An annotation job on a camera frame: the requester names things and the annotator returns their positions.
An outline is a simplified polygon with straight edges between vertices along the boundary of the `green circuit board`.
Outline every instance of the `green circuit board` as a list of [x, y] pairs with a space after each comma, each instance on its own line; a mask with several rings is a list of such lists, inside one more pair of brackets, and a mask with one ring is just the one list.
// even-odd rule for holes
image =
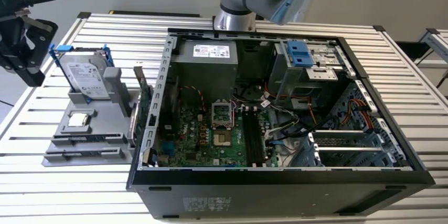
[[[243, 132], [242, 111], [235, 111], [235, 126], [233, 130], [213, 129], [209, 111], [199, 121], [198, 108], [183, 107], [179, 118], [178, 140], [174, 145], [174, 153], [166, 160], [170, 167], [247, 167], [246, 144]], [[262, 111], [258, 116], [261, 124], [261, 135], [263, 130], [270, 127], [269, 113]], [[229, 141], [218, 136], [230, 134]], [[266, 162], [269, 167], [278, 166], [277, 157]]]

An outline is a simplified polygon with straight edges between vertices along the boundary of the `blue drive bracket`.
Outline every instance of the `blue drive bracket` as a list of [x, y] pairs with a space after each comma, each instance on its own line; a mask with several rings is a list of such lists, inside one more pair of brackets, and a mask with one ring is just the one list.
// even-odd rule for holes
[[315, 64], [314, 58], [310, 55], [309, 47], [303, 41], [289, 41], [287, 52], [293, 58], [291, 64], [295, 67], [313, 67]]

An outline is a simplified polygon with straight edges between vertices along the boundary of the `small chip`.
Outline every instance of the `small chip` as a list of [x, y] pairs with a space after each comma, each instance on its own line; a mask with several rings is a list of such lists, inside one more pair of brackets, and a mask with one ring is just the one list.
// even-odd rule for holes
[[197, 153], [187, 153], [186, 154], [186, 159], [187, 160], [197, 160]]
[[214, 131], [214, 145], [215, 146], [231, 146], [233, 136], [230, 131]]
[[86, 113], [74, 113], [69, 119], [69, 127], [83, 127], [87, 124], [90, 115]]

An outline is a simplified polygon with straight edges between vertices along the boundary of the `blue plastic latch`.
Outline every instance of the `blue plastic latch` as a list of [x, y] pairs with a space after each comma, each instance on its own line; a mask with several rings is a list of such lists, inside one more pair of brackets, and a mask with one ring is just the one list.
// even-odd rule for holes
[[313, 67], [315, 62], [310, 55], [307, 44], [303, 41], [289, 41], [287, 52], [295, 67]]
[[74, 46], [71, 46], [71, 45], [61, 45], [57, 48], [57, 51], [59, 51], [59, 52], [70, 52], [73, 50], [74, 50]]

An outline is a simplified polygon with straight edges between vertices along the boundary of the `connector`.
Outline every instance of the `connector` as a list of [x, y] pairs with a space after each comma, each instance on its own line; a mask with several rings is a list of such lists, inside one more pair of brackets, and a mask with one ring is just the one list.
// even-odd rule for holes
[[371, 111], [371, 107], [361, 105], [355, 108], [355, 111]]

